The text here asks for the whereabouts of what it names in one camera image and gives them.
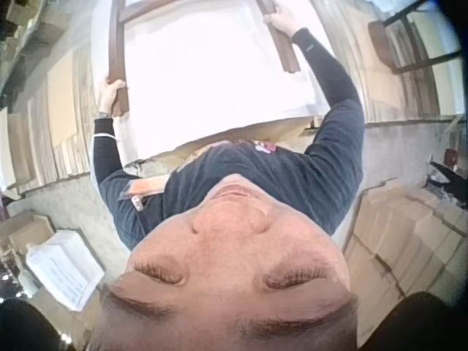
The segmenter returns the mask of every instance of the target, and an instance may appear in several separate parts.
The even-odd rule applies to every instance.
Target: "eye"
[[[299,271],[287,272],[282,276],[265,276],[264,282],[266,286],[271,289],[281,290],[305,284],[313,279],[325,277],[325,269],[301,269]]]
[[[175,285],[184,278],[181,274],[173,274],[168,269],[154,263],[135,263],[133,269],[166,284]]]

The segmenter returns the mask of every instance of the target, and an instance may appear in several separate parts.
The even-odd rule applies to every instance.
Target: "wooden chair frame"
[[[111,83],[118,79],[127,81],[125,72],[125,25],[150,11],[177,1],[179,0],[145,0],[126,7],[125,0],[113,0],[109,28],[109,80]],[[273,0],[256,1],[263,15],[276,12]],[[298,59],[289,38],[271,25],[268,28],[278,50],[283,70],[290,73],[300,71]],[[117,92],[116,102],[113,106],[113,116],[122,116],[129,110],[128,91],[120,89]]]

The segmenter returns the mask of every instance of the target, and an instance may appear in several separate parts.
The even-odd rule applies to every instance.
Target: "mouth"
[[[258,194],[253,192],[251,189],[241,185],[227,185],[218,190],[212,200],[219,199],[226,196],[238,196],[238,197],[255,197],[258,198]]]

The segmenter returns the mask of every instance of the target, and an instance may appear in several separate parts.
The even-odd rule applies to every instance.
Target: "eyebrow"
[[[352,298],[348,303],[335,312],[321,318],[305,320],[248,320],[241,326],[241,335],[245,339],[267,340],[275,337],[298,337],[314,328],[337,322],[349,315],[357,306],[357,299]]]
[[[322,324],[322,320],[250,320],[241,327],[241,334],[256,340],[297,337]]]
[[[124,310],[136,317],[145,317],[156,322],[167,322],[177,314],[174,306],[159,306],[155,303],[146,303],[131,298],[121,298],[108,287],[105,287],[103,306],[110,303],[113,307]]]

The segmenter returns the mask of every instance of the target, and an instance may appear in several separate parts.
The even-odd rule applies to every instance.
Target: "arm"
[[[319,43],[307,28],[300,26],[291,11],[276,4],[279,11],[266,15],[265,22],[283,31],[303,52],[330,107],[348,99],[360,104],[359,94],[343,66]]]
[[[333,235],[363,178],[364,117],[358,92],[343,66],[295,22],[287,8],[279,5],[279,12],[265,21],[299,46],[331,106],[314,142],[299,157],[304,161],[303,177],[310,184],[303,191],[317,223]]]
[[[117,81],[108,85],[103,83],[99,98],[99,116],[94,121],[93,172],[99,187],[99,193],[107,209],[113,216],[118,236],[129,248],[133,249],[149,230],[139,218],[131,200],[119,200],[120,194],[135,175],[124,172],[117,149],[117,140],[113,128],[110,110],[118,89],[125,83]]]
[[[113,120],[107,113],[99,113],[94,121],[93,162],[98,186],[112,173],[122,170]]]
[[[302,50],[331,107],[348,99],[360,104],[351,77],[307,28],[298,30],[292,36],[292,42]]]

